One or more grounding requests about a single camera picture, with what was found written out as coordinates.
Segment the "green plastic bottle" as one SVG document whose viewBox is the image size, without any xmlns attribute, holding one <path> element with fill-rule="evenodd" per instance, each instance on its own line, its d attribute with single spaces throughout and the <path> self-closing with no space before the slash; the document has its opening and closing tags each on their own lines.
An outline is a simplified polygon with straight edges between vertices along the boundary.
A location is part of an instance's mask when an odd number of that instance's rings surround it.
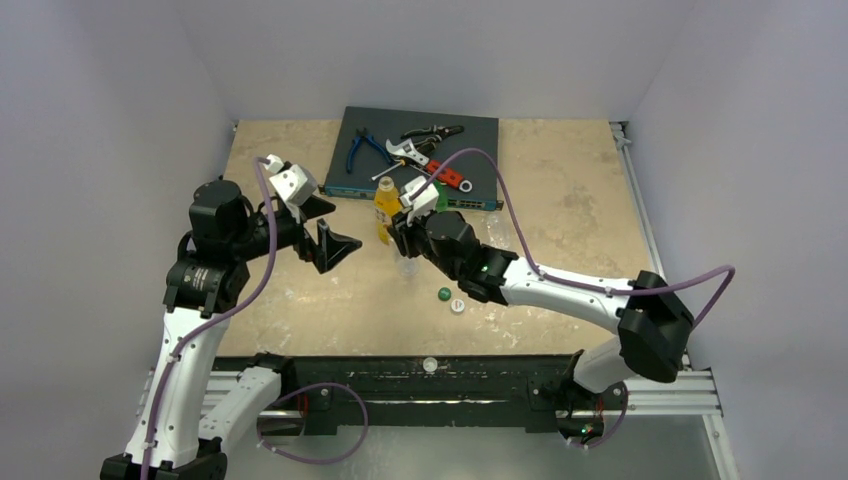
<svg viewBox="0 0 848 480">
<path fill-rule="evenodd" d="M 438 199 L 435 204 L 436 212 L 444 212 L 449 208 L 449 197 L 447 186 L 441 181 L 434 181 L 433 186 L 438 193 Z"/>
</svg>

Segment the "clear bottle with label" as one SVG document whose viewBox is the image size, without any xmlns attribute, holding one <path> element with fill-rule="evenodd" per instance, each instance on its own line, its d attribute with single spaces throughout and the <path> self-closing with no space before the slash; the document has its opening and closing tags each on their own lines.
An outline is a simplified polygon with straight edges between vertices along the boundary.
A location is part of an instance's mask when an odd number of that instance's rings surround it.
<svg viewBox="0 0 848 480">
<path fill-rule="evenodd" d="M 395 266 L 402 278 L 414 277 L 420 270 L 420 264 L 417 258 L 397 257 L 395 259 Z"/>
</svg>

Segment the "orange juice bottle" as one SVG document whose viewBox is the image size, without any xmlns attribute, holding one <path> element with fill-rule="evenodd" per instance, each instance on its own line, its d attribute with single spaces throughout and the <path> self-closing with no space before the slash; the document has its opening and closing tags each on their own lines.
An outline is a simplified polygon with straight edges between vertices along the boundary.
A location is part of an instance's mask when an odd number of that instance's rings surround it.
<svg viewBox="0 0 848 480">
<path fill-rule="evenodd" d="M 384 244 L 389 244 L 388 227 L 392 225 L 392 217 L 397 214 L 402 205 L 399 201 L 399 190 L 394 180 L 389 176 L 382 176 L 377 185 L 374 196 L 377 235 Z"/>
</svg>

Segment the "white juice bottle cap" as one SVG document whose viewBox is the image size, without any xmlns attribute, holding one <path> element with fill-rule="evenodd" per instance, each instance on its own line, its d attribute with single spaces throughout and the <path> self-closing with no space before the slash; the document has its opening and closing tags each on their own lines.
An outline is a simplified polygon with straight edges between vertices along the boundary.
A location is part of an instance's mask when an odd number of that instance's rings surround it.
<svg viewBox="0 0 848 480">
<path fill-rule="evenodd" d="M 434 357 L 427 357 L 422 361 L 422 368 L 426 373 L 434 373 L 438 367 L 438 360 Z"/>
</svg>

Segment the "clear bottle white cap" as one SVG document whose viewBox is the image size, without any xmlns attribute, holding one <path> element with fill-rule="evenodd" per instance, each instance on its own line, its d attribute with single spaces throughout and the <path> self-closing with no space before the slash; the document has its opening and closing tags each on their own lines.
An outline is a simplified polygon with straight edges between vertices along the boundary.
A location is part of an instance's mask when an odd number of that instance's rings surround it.
<svg viewBox="0 0 848 480">
<path fill-rule="evenodd" d="M 485 226 L 491 246 L 502 250 L 512 250 L 512 226 L 509 217 L 504 217 L 502 211 L 489 212 L 485 217 Z"/>
</svg>

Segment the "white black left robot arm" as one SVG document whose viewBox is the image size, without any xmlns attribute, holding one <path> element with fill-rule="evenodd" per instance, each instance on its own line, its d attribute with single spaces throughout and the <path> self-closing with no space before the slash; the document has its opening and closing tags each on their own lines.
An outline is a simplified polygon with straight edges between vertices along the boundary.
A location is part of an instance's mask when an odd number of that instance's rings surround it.
<svg viewBox="0 0 848 480">
<path fill-rule="evenodd" d="M 358 239 L 333 232 L 324 215 L 332 203 L 306 189 L 292 215 L 253 208 L 237 183 L 200 186 L 189 208 L 191 229 L 166 276 L 161 350 L 150 395 L 124 451 L 104 460 L 102 479 L 222 479 L 229 455 L 256 424 L 262 408 L 284 409 L 298 382 L 280 357 L 249 366 L 209 412 L 203 410 L 219 345 L 249 279 L 248 263 L 293 248 L 320 273 L 359 250 Z"/>
</svg>

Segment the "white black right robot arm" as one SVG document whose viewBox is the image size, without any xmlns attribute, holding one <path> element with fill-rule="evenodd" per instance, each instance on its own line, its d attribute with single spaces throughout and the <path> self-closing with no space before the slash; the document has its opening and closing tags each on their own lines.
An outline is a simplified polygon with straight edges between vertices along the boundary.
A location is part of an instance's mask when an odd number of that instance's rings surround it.
<svg viewBox="0 0 848 480">
<path fill-rule="evenodd" d="M 455 211 L 413 221 L 398 214 L 388 232 L 403 256 L 426 258 L 475 301 L 537 307 L 609 331 L 612 339 L 576 353 L 561 381 L 569 404 L 584 407 L 635 376 L 677 379 L 694 318 L 659 275 L 610 279 L 534 268 L 526 257 L 482 243 Z"/>
</svg>

